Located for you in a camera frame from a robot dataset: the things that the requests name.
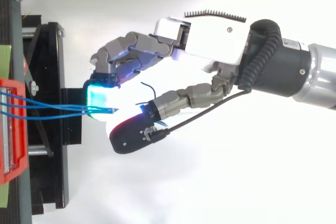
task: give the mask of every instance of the red clamp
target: red clamp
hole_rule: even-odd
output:
[[[15,80],[0,79],[0,91],[25,98],[25,85]],[[0,94],[0,102],[26,105],[26,102]],[[6,113],[26,116],[26,109],[0,105]],[[27,121],[0,114],[0,185],[20,175],[28,167]]]

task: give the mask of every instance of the silver cylinder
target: silver cylinder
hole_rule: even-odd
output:
[[[317,44],[308,48],[311,56],[309,74],[293,98],[297,102],[330,109],[336,105],[336,49]]]
[[[44,145],[30,145],[28,146],[28,155],[42,156],[42,155],[48,155],[48,153]]]
[[[36,27],[24,27],[22,28],[22,38],[31,39],[34,36]]]

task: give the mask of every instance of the white casing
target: white casing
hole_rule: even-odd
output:
[[[168,17],[156,23],[154,35],[176,40],[181,25],[190,26],[190,31],[185,50],[179,50],[178,55],[188,54],[230,65],[240,64],[250,31],[247,23],[214,16]]]

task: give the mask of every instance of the black cable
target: black cable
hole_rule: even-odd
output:
[[[199,113],[199,114],[197,114],[197,115],[195,115],[195,116],[193,116],[193,117],[185,120],[182,123],[179,123],[179,124],[175,125],[174,127],[171,127],[169,129],[169,133],[171,133],[171,132],[173,132],[173,131],[175,131],[175,130],[177,130],[177,129],[179,129],[179,128],[181,128],[181,127],[183,127],[183,126],[185,126],[185,125],[187,125],[187,124],[189,124],[189,123],[191,123],[193,121],[195,121],[196,119],[200,118],[201,116],[204,116],[205,114],[209,113],[210,111],[213,111],[215,108],[221,106],[222,104],[224,104],[224,103],[226,103],[226,102],[228,102],[228,101],[230,101],[230,100],[232,100],[234,98],[237,98],[237,97],[239,97],[241,95],[248,94],[248,93],[249,93],[248,91],[242,91],[240,93],[233,94],[230,97],[225,98],[224,100],[221,100],[220,102],[217,102],[215,105],[213,105],[210,108],[202,111],[201,113]]]
[[[256,79],[264,70],[265,65],[274,55],[281,42],[281,32],[277,23],[272,20],[262,19],[251,25],[251,30],[266,34],[266,40],[261,50],[252,62],[243,69],[240,76],[238,89],[251,92]]]
[[[145,86],[147,86],[147,87],[149,87],[149,88],[151,88],[153,90],[153,92],[154,92],[154,99],[155,99],[156,98],[156,91],[155,91],[155,89],[152,86],[150,86],[149,84],[146,84],[144,82],[141,82],[141,84],[145,85]]]

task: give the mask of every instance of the coiled cable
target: coiled cable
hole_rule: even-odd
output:
[[[238,89],[251,92],[257,77],[264,70],[265,65],[274,55],[281,42],[280,27],[277,23],[269,19],[262,19],[251,25],[251,30],[266,35],[264,46],[255,55],[240,76]]]

